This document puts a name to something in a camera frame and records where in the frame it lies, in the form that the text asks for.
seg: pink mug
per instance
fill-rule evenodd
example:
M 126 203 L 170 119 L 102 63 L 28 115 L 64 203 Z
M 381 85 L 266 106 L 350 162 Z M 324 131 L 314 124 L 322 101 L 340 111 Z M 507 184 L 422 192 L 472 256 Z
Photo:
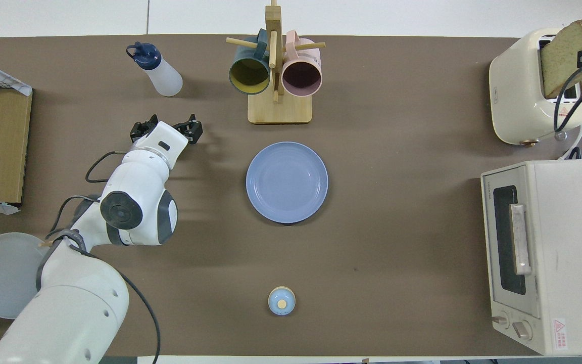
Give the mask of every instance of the pink mug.
M 286 53 L 282 64 L 282 86 L 291 95 L 310 96 L 323 84 L 319 49 L 296 51 L 300 44 L 314 41 L 298 37 L 295 30 L 286 33 Z

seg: blue plate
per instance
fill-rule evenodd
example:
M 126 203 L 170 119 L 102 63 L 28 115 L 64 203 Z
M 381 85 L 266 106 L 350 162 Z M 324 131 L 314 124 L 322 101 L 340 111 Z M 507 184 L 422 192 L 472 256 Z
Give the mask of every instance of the blue plate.
M 316 212 L 327 194 L 325 163 L 305 145 L 269 145 L 252 160 L 247 193 L 253 207 L 279 223 L 302 221 Z

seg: white table surface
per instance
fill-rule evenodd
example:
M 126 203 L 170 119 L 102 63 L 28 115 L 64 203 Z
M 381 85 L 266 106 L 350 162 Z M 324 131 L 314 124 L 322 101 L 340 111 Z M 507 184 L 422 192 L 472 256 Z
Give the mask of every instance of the white table surface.
M 267 0 L 0 0 L 0 37 L 254 34 Z M 300 34 L 522 37 L 582 19 L 582 0 L 278 0 Z M 368 357 L 164 357 L 159 362 L 360 362 Z M 369 357 L 370 361 L 425 360 Z M 151 357 L 139 358 L 152 362 Z

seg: white plastic bottle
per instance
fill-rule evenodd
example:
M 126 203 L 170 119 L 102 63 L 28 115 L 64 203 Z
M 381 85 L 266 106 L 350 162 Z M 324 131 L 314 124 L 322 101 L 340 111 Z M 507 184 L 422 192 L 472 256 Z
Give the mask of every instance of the white plastic bottle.
M 136 49 L 136 51 L 132 55 L 129 49 Z M 171 97 L 180 92 L 183 87 L 183 78 L 164 60 L 154 44 L 137 41 L 127 47 L 127 55 L 148 74 L 158 93 Z

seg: oven door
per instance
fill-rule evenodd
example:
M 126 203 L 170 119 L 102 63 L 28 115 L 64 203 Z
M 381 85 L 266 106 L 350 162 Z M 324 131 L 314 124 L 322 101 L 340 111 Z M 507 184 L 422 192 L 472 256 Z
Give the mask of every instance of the oven door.
M 526 166 L 482 177 L 484 223 L 494 301 L 540 318 L 526 178 Z

